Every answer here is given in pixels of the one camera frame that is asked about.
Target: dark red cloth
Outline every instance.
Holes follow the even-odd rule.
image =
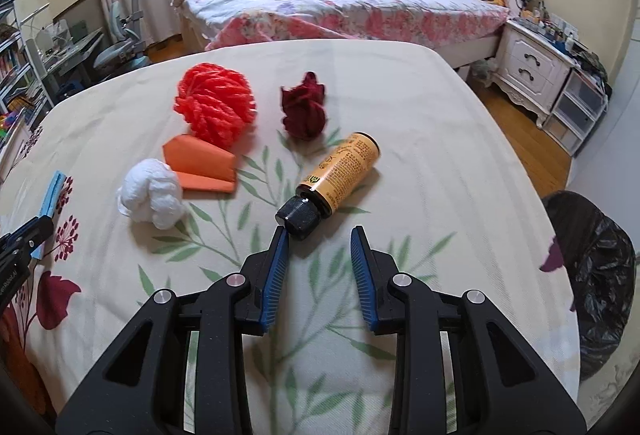
[[[256,115],[246,78],[213,63],[200,63],[186,71],[178,83],[174,110],[184,116],[197,138],[224,149],[231,147]]]
[[[301,140],[313,140],[318,137],[326,124],[324,113],[324,84],[318,83],[313,72],[307,72],[302,84],[282,91],[282,120],[290,136]]]

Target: trash bin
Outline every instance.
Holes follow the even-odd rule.
[[[574,291],[583,381],[620,344],[634,298],[636,254],[625,231],[584,196],[559,191],[542,202]]]

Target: red yarn ball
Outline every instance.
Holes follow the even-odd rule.
[[[185,72],[178,83],[174,110],[184,116],[197,138],[224,149],[231,147],[256,115],[246,78],[213,63],[200,63]]]

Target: white towel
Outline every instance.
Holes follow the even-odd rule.
[[[153,222],[158,229],[171,229],[184,214],[178,176],[158,159],[133,166],[116,196],[118,211],[134,222]]]

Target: orange paper triangle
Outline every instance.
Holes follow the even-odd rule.
[[[178,135],[164,146],[164,161],[185,190],[233,193],[236,156],[192,135]]]

